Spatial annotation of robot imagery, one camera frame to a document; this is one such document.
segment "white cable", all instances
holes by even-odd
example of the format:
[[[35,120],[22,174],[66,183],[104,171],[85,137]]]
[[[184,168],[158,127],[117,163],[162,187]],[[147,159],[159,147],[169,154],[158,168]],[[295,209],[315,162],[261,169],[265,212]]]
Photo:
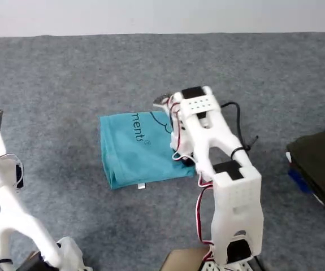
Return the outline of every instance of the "white cable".
[[[21,162],[21,160],[19,159],[19,157],[16,156],[16,154],[12,154],[12,153],[4,154],[4,155],[0,156],[0,158],[8,158],[10,156],[12,156],[14,158],[13,160],[16,161],[16,163],[20,166],[20,170],[21,170],[21,176],[20,176],[19,180],[14,184],[14,186],[17,186],[24,178],[24,165]]]

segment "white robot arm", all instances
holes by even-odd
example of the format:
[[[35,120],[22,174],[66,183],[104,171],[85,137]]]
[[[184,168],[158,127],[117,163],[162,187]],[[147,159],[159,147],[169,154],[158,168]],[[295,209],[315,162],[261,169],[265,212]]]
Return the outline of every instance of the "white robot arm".
[[[0,135],[0,270],[92,271],[84,266],[82,253],[72,238],[64,237],[58,243],[55,242],[43,225],[28,213],[16,194],[16,161],[5,153]],[[8,250],[8,237],[13,231],[32,239],[40,250],[17,269]]]
[[[185,163],[193,160],[200,175],[199,186],[214,190],[211,241],[205,241],[211,252],[204,260],[213,257],[219,267],[249,270],[241,267],[248,266],[246,262],[261,252],[263,212],[261,175],[252,166],[245,146],[230,131],[208,86],[160,97],[154,104],[170,117],[174,130],[170,147],[176,151],[172,158],[184,159]],[[212,147],[225,152],[231,161],[213,165],[209,159]],[[202,240],[199,228],[198,235]]]

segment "gray floor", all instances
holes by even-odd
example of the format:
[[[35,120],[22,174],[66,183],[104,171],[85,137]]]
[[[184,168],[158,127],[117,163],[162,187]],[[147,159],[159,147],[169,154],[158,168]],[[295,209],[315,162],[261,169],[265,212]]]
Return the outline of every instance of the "gray floor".
[[[0,38],[2,134],[25,165],[19,194],[55,239],[70,235],[95,270],[158,270],[196,247],[190,178],[111,191],[98,116],[148,111],[167,91],[210,85],[242,107],[262,173],[261,258],[269,270],[325,270],[325,210],[287,177],[285,145],[325,128],[325,33]],[[224,110],[235,130],[235,111]],[[208,235],[212,194],[203,203]],[[33,245],[12,236],[20,263]]]

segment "blue cloth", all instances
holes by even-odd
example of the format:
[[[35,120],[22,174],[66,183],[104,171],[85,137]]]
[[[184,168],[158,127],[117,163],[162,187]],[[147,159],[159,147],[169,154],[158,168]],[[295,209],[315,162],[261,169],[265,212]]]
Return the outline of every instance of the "blue cloth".
[[[162,111],[103,116],[103,167],[112,189],[193,176],[195,168],[173,161],[172,128]]]

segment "red wire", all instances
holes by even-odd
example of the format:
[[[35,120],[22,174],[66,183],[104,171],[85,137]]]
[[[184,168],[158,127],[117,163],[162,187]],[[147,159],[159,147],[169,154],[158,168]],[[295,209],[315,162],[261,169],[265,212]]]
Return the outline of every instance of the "red wire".
[[[198,178],[198,185],[199,187],[206,187],[209,185],[213,185],[213,181],[209,181],[209,182],[202,182],[202,176],[200,175]]]
[[[203,244],[212,244],[212,241],[207,241],[207,240],[203,240],[202,239],[202,233],[201,233],[201,218],[200,218],[200,206],[201,206],[201,199],[202,199],[202,195],[204,194],[204,192],[207,189],[212,189],[213,186],[212,185],[208,185],[206,187],[204,187],[201,192],[200,195],[197,198],[197,202],[196,202],[196,209],[195,209],[195,215],[196,215],[196,228],[197,228],[197,236],[198,239],[200,240],[200,242],[202,242]]]
[[[172,109],[174,108],[174,106],[178,105],[180,103],[173,103],[172,106],[170,107],[170,114],[172,114]],[[180,130],[180,120],[179,120],[179,113],[180,110],[177,110],[176,113],[176,118],[177,118],[177,129],[179,131],[178,135],[177,135],[177,147],[176,147],[176,152],[179,150],[180,148],[180,144],[181,144],[181,130]],[[196,215],[196,228],[197,228],[197,236],[198,239],[200,240],[200,242],[202,242],[203,244],[209,244],[209,245],[214,245],[214,243],[212,241],[208,241],[208,240],[203,240],[202,239],[202,230],[201,230],[201,216],[200,216],[200,206],[201,206],[201,199],[202,199],[202,195],[204,194],[204,192],[208,189],[212,189],[213,188],[213,182],[202,182],[202,176],[200,175],[199,180],[198,180],[198,184],[199,186],[203,187],[202,191],[200,192],[200,195],[197,199],[197,203],[196,203],[196,210],[195,210],[195,215]],[[203,262],[205,262],[206,260],[212,260],[213,258],[211,257],[211,255],[213,254],[212,251],[209,251],[202,259]]]
[[[177,128],[179,130],[179,135],[177,136],[177,148],[176,151],[178,151],[179,147],[180,147],[180,140],[181,140],[181,131],[180,131],[180,120],[179,120],[179,116],[177,115],[179,113],[180,110],[176,111],[176,118],[177,118]]]

